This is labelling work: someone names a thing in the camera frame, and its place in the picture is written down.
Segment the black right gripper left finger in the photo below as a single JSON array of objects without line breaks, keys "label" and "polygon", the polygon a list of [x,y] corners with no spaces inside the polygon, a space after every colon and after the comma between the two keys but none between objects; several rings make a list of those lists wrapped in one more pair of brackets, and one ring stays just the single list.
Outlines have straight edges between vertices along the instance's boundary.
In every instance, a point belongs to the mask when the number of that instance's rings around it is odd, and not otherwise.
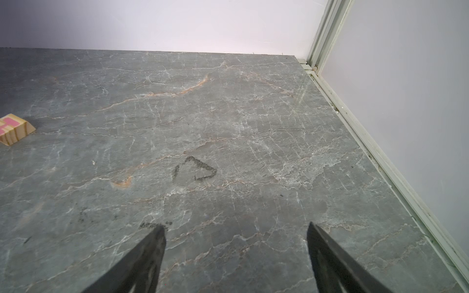
[{"label": "black right gripper left finger", "polygon": [[155,293],[166,248],[166,231],[158,224],[85,293]]}]

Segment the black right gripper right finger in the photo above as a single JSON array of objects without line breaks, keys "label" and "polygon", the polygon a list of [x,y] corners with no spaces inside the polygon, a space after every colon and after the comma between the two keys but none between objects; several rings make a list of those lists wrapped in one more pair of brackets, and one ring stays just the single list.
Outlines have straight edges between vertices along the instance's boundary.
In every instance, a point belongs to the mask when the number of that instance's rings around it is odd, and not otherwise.
[{"label": "black right gripper right finger", "polygon": [[307,246],[320,293],[391,293],[321,227],[310,223]]}]

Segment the wooden block pink H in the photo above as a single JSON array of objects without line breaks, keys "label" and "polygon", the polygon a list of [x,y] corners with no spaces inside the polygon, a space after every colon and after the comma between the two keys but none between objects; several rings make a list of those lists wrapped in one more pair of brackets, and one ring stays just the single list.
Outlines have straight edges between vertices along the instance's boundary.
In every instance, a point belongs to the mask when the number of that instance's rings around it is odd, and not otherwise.
[{"label": "wooden block pink H", "polygon": [[16,144],[36,130],[28,121],[14,114],[1,118],[1,143],[7,146]]}]

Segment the aluminium frame rail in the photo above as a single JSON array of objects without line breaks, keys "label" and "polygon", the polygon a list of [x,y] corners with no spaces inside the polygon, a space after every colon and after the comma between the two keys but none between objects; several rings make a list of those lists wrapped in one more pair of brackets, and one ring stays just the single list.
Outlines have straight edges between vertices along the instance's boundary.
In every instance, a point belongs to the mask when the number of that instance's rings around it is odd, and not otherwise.
[{"label": "aluminium frame rail", "polygon": [[326,61],[336,44],[353,1],[327,1],[308,57],[302,61],[307,74],[333,106],[354,139],[365,151],[399,201],[410,213],[445,266],[464,292],[469,290],[469,262],[463,251],[437,220],[414,188],[394,166],[358,118],[323,77]]}]

